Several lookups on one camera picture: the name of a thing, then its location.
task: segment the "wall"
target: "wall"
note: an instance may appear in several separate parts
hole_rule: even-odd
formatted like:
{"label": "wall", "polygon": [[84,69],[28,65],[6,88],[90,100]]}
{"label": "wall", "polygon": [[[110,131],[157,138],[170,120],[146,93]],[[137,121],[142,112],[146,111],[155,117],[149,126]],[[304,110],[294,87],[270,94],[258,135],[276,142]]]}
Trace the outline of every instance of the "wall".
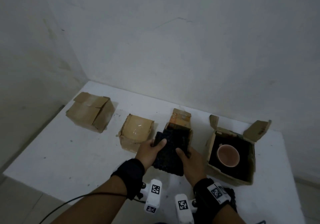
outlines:
{"label": "wall", "polygon": [[0,0],[0,168],[87,81],[47,0]]}
{"label": "wall", "polygon": [[320,0],[48,0],[89,79],[245,122],[272,119],[320,183]]}

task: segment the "person's right hand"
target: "person's right hand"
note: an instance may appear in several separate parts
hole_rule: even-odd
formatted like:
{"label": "person's right hand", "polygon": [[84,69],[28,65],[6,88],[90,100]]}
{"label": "person's right hand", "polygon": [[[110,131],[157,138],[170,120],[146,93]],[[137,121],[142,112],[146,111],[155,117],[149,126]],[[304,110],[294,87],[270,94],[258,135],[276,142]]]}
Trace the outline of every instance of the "person's right hand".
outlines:
{"label": "person's right hand", "polygon": [[192,187],[194,187],[199,180],[207,177],[205,174],[205,165],[200,153],[192,147],[189,148],[190,158],[187,158],[180,148],[177,148],[176,152],[183,163],[184,176],[186,176],[186,179]]}

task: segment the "black wrist strap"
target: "black wrist strap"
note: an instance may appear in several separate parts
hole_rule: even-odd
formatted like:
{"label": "black wrist strap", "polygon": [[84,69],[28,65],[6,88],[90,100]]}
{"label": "black wrist strap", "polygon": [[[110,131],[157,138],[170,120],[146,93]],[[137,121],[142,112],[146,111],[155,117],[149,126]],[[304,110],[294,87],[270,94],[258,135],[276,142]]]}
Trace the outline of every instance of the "black wrist strap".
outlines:
{"label": "black wrist strap", "polygon": [[132,158],[120,165],[111,176],[117,175],[122,179],[127,188],[127,198],[133,200],[141,190],[144,172],[142,163],[138,159]]}
{"label": "black wrist strap", "polygon": [[230,204],[212,179],[202,179],[193,188],[198,205],[197,215],[203,223],[211,223],[217,213]]}

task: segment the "table top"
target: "table top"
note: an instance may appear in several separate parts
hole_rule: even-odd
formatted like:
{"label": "table top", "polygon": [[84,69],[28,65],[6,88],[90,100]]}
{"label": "table top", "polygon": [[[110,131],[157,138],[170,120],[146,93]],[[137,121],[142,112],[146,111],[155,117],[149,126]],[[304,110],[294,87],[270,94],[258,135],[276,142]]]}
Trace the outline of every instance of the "table top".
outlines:
{"label": "table top", "polygon": [[[154,120],[154,134],[164,129],[174,108],[190,112],[191,146],[203,153],[213,132],[211,113],[89,81],[80,92],[110,97],[116,110],[103,133],[74,125],[65,114],[71,100],[4,172],[8,177],[62,201],[89,193],[104,183],[123,161],[135,155],[123,150],[116,136],[129,113]],[[249,124],[220,117],[218,126],[242,133]],[[246,223],[304,223],[282,133],[268,130],[256,143],[256,172],[252,186],[223,186],[235,191],[237,209]],[[178,223],[174,196],[192,189],[185,177],[151,167],[144,182],[162,182],[160,210],[143,211],[143,204],[126,201],[113,223]]]}

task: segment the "pink cup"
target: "pink cup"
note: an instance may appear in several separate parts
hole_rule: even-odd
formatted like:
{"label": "pink cup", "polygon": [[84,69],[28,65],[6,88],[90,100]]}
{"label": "pink cup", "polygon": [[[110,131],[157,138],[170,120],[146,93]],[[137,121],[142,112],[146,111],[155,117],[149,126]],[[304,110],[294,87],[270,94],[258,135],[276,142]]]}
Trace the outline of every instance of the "pink cup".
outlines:
{"label": "pink cup", "polygon": [[219,161],[227,167],[235,167],[239,164],[240,155],[233,146],[220,144],[217,157]]}

